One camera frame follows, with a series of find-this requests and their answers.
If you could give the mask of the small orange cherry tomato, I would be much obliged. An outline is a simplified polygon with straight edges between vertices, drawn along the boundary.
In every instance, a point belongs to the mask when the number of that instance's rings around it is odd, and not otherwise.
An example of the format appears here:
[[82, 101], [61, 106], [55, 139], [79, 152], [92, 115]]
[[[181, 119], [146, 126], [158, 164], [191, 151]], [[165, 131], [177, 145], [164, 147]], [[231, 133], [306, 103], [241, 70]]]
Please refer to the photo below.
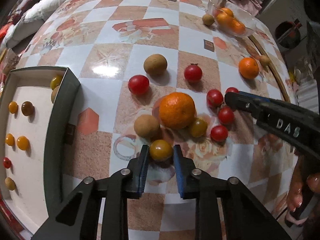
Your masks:
[[11, 134], [11, 133], [8, 133], [5, 137], [5, 143], [8, 145], [8, 146], [14, 146], [15, 144], [15, 138], [14, 136]]
[[22, 151], [27, 151], [30, 148], [29, 139], [26, 136], [20, 136], [17, 138], [17, 147]]
[[16, 114], [18, 112], [18, 104], [15, 101], [12, 101], [8, 105], [9, 112], [11, 114]]

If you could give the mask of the curved wooden stick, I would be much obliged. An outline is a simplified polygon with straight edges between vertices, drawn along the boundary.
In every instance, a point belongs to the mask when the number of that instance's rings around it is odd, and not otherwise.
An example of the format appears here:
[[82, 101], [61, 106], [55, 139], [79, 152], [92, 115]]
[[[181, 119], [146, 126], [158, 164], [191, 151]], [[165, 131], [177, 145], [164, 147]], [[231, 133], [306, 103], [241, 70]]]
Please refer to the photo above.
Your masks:
[[[261, 46], [261, 44], [258, 42], [258, 40], [253, 35], [250, 35], [248, 38], [255, 45], [255, 47], [257, 48], [257, 50], [259, 51], [259, 53], [261, 55], [267, 56], [267, 52], [264, 50], [264, 48]], [[282, 79], [281, 79], [281, 77], [280, 77], [280, 75], [279, 75], [279, 73], [278, 73], [278, 71], [272, 61], [270, 61], [270, 63], [268, 64], [268, 68], [270, 68], [270, 71], [273, 74], [273, 76], [278, 84], [278, 87], [281, 91], [281, 94], [282, 94], [284, 100], [286, 102], [290, 103], [291, 100], [290, 100], [289, 94], [287, 93], [285, 85], [284, 85], [284, 83], [283, 83], [283, 81], [282, 81]]]

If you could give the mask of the orange mandarin on table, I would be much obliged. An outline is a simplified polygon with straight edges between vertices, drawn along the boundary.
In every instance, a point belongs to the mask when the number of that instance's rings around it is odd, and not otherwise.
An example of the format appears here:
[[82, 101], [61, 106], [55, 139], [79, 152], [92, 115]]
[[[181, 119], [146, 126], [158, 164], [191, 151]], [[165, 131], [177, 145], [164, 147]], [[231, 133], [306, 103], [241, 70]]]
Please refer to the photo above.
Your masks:
[[238, 65], [239, 73], [248, 80], [255, 79], [259, 74], [257, 61], [252, 57], [243, 58]]

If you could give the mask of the brown longan by stick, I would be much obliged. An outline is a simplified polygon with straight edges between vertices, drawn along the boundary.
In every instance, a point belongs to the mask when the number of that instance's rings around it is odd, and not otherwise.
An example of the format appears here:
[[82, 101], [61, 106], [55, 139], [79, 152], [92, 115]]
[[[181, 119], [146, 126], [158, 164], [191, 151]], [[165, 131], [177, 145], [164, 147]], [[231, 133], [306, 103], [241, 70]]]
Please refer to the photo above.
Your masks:
[[260, 58], [259, 58], [259, 62], [263, 67], [266, 67], [266, 66], [268, 66], [270, 64], [271, 61], [270, 61], [268, 56], [261, 55]]

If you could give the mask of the dark yellow cherry tomato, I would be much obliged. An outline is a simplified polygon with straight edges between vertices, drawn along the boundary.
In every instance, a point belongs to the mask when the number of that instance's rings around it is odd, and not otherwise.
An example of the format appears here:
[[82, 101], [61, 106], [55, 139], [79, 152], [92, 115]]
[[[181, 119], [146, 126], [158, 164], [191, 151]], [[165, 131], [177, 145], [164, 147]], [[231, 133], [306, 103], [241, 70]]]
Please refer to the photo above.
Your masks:
[[199, 138], [205, 135], [208, 124], [202, 118], [195, 118], [190, 124], [188, 131], [192, 137]]

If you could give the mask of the brown longan beside mandarin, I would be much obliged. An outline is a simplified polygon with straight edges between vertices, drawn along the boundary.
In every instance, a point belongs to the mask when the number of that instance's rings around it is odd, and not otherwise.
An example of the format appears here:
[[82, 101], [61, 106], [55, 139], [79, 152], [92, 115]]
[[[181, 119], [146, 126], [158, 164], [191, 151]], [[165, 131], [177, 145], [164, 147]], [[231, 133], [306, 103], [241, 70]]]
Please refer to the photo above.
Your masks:
[[151, 138], [158, 133], [160, 123], [153, 115], [143, 114], [135, 120], [133, 127], [139, 137]]

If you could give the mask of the large orange mandarin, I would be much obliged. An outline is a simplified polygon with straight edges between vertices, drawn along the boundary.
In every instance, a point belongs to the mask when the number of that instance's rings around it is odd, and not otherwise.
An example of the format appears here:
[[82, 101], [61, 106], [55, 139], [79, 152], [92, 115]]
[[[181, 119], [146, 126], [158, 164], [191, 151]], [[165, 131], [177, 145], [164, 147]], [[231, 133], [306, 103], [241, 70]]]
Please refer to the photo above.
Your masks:
[[159, 104], [159, 118], [165, 127], [183, 129], [196, 115], [195, 103], [191, 96], [173, 92], [163, 97]]

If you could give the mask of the glass fruit bowl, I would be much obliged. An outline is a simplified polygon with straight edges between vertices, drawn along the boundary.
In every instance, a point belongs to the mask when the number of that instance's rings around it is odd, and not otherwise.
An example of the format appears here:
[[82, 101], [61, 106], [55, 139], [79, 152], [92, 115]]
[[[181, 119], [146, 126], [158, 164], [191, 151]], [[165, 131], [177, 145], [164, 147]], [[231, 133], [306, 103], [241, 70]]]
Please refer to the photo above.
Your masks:
[[256, 31], [254, 17], [227, 0], [209, 0], [206, 12], [213, 16], [215, 25], [228, 35], [243, 38]]

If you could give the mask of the mandarins in bowl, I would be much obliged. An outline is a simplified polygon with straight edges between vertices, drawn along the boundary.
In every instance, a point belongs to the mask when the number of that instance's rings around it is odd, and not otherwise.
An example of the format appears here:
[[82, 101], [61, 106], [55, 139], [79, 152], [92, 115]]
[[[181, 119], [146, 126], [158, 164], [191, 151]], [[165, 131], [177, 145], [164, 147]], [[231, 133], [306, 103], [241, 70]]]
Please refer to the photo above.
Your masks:
[[226, 31], [236, 35], [242, 35], [246, 32], [245, 25], [234, 17], [231, 9], [226, 7], [216, 9], [214, 17], [217, 24]]

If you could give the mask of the brown longan by bowl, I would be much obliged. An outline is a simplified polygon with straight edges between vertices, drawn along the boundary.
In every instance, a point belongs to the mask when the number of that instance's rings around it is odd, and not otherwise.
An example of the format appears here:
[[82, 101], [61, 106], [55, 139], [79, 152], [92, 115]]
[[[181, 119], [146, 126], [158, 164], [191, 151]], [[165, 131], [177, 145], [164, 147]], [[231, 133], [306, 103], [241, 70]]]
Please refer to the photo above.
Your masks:
[[204, 14], [202, 16], [202, 22], [205, 26], [210, 27], [215, 22], [215, 18], [210, 14]]

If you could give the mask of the shallow grey cardboard box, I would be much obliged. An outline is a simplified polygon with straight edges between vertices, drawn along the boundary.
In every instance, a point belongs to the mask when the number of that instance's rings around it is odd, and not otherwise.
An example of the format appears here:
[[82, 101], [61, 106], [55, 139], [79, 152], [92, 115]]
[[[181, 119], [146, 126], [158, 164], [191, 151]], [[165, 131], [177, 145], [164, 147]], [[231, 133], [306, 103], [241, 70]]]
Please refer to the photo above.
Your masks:
[[[54, 103], [51, 102], [53, 77], [62, 81]], [[15, 139], [26, 136], [27, 151], [17, 145], [1, 142], [1, 157], [12, 162], [10, 169], [1, 168], [1, 180], [10, 177], [16, 184], [9, 191], [1, 183], [1, 213], [12, 228], [23, 237], [33, 235], [62, 200], [61, 154], [63, 136], [69, 121], [80, 82], [66, 67], [27, 67], [10, 72], [1, 96], [1, 139], [8, 133]], [[18, 104], [11, 114], [10, 102]], [[34, 114], [24, 116], [21, 105], [30, 101]]]

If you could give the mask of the red cherry tomato in box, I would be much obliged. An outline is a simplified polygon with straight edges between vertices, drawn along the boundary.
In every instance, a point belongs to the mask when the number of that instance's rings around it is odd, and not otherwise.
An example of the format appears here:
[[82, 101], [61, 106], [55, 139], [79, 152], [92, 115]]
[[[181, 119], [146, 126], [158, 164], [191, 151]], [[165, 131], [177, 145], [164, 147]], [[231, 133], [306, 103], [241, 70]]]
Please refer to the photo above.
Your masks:
[[3, 158], [3, 166], [6, 168], [6, 169], [10, 169], [11, 166], [12, 166], [12, 162], [9, 158], [5, 157]]

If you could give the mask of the dark brown cherry tomato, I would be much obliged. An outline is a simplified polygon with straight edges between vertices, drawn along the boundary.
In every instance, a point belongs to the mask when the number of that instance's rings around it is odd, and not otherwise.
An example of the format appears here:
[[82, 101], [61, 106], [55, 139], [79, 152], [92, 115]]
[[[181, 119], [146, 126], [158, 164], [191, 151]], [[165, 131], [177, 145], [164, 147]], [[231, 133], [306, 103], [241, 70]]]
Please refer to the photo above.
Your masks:
[[21, 105], [21, 111], [24, 116], [31, 116], [34, 114], [34, 106], [30, 101], [25, 101]]

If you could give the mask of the pile of snack packages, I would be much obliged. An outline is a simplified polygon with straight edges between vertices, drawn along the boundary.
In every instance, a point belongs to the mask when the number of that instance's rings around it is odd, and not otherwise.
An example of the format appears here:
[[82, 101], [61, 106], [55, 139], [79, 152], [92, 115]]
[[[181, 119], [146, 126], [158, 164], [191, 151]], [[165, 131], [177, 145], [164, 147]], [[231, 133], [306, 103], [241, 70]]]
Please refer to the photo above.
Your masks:
[[10, 71], [16, 68], [19, 61], [20, 57], [11, 48], [5, 48], [1, 52], [1, 94]]

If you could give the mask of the grey sofa with blankets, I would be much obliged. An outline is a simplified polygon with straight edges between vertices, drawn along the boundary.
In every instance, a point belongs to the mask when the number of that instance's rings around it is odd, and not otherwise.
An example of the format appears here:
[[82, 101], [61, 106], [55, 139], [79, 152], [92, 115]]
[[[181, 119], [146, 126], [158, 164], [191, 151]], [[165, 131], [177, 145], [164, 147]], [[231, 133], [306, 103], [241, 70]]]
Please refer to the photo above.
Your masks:
[[18, 0], [1, 28], [1, 49], [14, 48], [34, 35], [66, 0]]

